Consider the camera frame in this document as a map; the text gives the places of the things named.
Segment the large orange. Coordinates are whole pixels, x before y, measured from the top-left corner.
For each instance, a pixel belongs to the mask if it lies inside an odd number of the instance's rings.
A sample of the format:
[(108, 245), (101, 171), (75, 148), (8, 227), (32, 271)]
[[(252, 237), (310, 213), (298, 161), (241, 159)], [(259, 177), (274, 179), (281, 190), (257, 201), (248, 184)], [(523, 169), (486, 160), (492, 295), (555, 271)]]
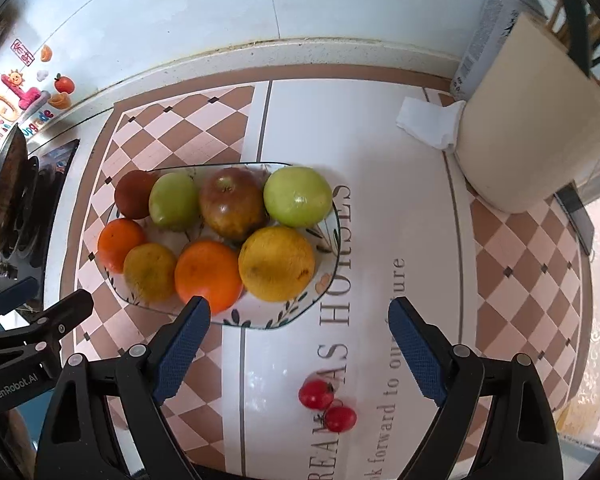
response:
[(220, 314), (242, 296), (237, 252), (216, 240), (196, 240), (178, 257), (174, 285), (183, 304), (202, 297), (212, 315)]

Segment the large green apple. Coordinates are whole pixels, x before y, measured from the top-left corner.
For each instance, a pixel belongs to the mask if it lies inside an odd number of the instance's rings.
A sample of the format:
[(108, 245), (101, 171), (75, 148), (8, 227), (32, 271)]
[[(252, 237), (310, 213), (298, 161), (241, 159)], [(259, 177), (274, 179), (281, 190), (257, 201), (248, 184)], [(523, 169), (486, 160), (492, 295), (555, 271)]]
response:
[(263, 199), (275, 221), (292, 228), (310, 228), (332, 209), (332, 190), (316, 170), (286, 166), (266, 180)]

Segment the dark red plum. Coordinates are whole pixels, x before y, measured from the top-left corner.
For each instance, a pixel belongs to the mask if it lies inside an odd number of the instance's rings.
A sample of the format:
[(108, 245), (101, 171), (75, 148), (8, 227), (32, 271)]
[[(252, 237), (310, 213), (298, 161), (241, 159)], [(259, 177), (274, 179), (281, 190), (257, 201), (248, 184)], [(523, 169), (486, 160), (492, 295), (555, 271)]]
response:
[(123, 217), (140, 220), (149, 216), (149, 196), (159, 175), (133, 170), (125, 174), (114, 190), (114, 203)]

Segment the teal handled knife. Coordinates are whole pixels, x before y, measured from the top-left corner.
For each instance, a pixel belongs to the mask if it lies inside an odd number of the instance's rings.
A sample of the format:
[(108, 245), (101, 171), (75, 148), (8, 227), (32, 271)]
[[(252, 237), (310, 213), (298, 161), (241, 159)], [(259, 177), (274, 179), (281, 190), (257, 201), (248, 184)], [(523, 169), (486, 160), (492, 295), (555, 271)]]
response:
[(569, 30), (568, 55), (585, 77), (591, 75), (591, 46), (588, 38), (588, 19), (583, 0), (562, 0)]

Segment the beige cylindrical utensil holder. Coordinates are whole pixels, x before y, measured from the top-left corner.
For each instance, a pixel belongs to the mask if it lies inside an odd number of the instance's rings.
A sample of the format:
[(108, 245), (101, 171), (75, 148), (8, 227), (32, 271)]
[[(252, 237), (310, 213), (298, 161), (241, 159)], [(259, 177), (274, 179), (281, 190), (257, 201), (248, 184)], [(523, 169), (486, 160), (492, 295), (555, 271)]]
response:
[(600, 158), (600, 86), (522, 14), (465, 105), (455, 156), (484, 200), (523, 212)]

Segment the checkered brown pink mat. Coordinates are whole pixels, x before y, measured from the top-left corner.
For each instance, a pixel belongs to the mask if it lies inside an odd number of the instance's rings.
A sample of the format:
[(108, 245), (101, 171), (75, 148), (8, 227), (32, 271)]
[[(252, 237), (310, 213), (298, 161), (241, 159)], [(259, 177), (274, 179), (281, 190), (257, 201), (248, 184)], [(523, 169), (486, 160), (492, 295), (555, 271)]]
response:
[[(96, 242), (114, 185), (134, 169), (290, 162), (329, 180), (342, 234), (318, 304), (279, 330), (210, 330), (166, 419), (195, 463), (262, 479), (389, 479), (434, 418), (393, 343), (396, 296), (450, 341), (527, 353), (552, 408), (581, 355), (588, 262), (554, 198), (520, 214), (487, 205), (454, 158), (396, 126), (405, 98), (446, 104), (433, 76), (358, 66), (252, 68), (110, 96), (80, 141), (54, 222), (46, 296), (82, 287), (95, 310), (69, 344), (91, 359), (147, 340), (166, 315), (122, 304)], [(342, 434), (298, 399), (320, 378), (358, 415)]]

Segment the small green apple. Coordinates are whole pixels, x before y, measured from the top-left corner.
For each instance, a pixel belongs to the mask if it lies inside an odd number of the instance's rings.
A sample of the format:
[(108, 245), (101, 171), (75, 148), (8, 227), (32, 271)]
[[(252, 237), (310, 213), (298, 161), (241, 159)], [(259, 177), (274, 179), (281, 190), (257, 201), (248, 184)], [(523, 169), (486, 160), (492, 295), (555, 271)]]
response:
[(158, 228), (184, 232), (199, 218), (198, 186), (185, 171), (168, 172), (152, 187), (148, 206)]

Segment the silver spray can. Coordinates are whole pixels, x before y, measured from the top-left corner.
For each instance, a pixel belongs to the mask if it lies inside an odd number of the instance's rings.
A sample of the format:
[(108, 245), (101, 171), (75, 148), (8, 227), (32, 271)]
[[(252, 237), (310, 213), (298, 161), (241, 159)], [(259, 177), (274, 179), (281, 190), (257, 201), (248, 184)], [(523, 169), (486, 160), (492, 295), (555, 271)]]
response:
[(455, 99), (468, 101), (474, 94), (520, 14), (529, 14), (539, 23), (546, 23), (539, 0), (483, 1), (479, 24), (451, 82)]

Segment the yellow round fruit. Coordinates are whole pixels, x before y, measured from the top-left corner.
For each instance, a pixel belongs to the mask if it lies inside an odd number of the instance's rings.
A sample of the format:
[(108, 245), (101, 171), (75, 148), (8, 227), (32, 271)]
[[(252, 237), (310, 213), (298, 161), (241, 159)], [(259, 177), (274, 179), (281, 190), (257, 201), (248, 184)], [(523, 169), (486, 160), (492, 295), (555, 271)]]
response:
[(250, 235), (238, 257), (240, 278), (251, 295), (267, 302), (296, 298), (315, 272), (309, 242), (288, 226), (267, 226)]

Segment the yellow bumpy citrus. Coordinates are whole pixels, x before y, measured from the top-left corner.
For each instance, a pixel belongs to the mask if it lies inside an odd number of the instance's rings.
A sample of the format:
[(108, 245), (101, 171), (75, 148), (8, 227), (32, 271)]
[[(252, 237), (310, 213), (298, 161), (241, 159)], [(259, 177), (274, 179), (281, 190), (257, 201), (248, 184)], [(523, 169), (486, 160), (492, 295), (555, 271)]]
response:
[(126, 286), (142, 304), (160, 304), (175, 292), (176, 257), (158, 243), (145, 243), (131, 249), (123, 263)]

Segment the small orange tangerine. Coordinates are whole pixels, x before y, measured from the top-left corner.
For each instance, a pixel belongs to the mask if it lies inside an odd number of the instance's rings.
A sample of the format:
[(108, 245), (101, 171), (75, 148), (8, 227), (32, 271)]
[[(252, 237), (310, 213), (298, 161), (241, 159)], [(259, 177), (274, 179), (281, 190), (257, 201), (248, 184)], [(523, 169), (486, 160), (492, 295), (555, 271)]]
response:
[(100, 232), (96, 256), (109, 273), (121, 274), (126, 255), (146, 240), (145, 231), (138, 223), (125, 218), (116, 219)]

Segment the red cherry tomato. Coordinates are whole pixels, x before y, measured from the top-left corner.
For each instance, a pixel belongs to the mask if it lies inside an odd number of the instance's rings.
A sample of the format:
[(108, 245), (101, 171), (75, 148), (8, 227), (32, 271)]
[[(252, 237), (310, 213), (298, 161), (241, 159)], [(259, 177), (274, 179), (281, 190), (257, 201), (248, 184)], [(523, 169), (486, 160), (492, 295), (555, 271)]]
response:
[(332, 404), (323, 414), (324, 427), (334, 434), (351, 430), (357, 421), (355, 410), (343, 404)]
[(309, 379), (299, 389), (298, 399), (309, 410), (324, 412), (334, 402), (335, 389), (323, 379)]

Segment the black induction cooktop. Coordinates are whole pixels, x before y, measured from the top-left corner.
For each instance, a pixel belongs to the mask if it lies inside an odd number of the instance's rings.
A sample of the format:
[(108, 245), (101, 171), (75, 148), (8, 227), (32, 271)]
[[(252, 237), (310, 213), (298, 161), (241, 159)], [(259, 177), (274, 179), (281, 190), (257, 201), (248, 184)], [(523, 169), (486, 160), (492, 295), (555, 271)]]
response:
[(71, 140), (24, 165), (16, 194), (16, 216), (0, 251), (0, 289), (24, 278), (35, 278), (38, 292), (17, 312), (26, 320), (44, 310), (44, 278), (50, 236), (66, 173), (80, 144)]

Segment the wooden chopsticks bundle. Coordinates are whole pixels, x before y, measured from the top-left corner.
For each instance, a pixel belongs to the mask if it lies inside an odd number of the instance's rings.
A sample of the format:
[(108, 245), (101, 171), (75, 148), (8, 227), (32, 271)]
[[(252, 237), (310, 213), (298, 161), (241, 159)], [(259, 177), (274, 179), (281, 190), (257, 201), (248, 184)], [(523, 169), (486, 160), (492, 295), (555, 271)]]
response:
[[(587, 3), (584, 5), (584, 10), (586, 24), (588, 25), (588, 43), (590, 44), (591, 53), (591, 76), (596, 84), (600, 86), (600, 18), (591, 10), (591, 7)], [(569, 48), (570, 31), (562, 0), (557, 0), (556, 6), (546, 23), (546, 28), (566, 49)]]

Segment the black smartphone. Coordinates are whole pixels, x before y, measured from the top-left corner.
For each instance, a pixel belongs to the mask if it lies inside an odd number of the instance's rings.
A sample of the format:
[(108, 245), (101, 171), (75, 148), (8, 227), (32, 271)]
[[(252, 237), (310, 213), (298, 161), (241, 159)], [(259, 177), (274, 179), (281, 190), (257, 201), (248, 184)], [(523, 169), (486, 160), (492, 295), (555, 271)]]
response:
[(576, 232), (585, 255), (591, 255), (595, 234), (594, 224), (580, 199), (573, 183), (565, 185), (555, 193), (559, 205), (566, 214), (569, 223)]

